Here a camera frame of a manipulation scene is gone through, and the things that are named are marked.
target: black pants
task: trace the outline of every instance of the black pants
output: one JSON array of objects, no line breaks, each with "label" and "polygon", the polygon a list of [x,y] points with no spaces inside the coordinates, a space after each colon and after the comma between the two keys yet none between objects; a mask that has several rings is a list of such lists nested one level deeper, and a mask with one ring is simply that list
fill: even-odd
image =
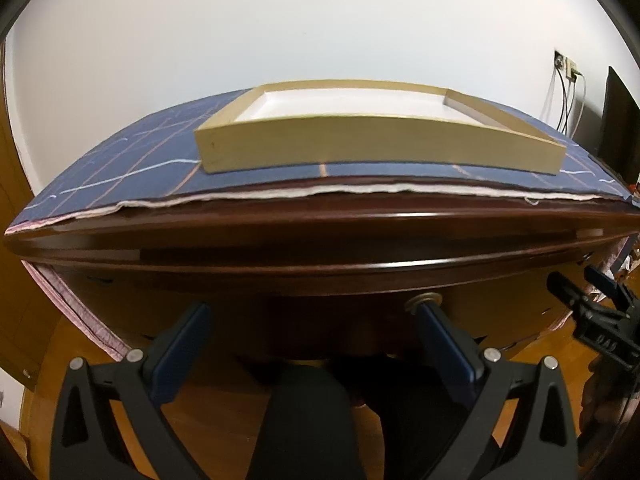
[{"label": "black pants", "polygon": [[[378,414],[385,480],[420,480],[460,430],[466,411],[433,368],[387,356],[349,358],[329,373],[287,367],[264,415],[247,480],[365,480],[345,387],[356,385]],[[478,478],[498,453],[492,441]]]}]

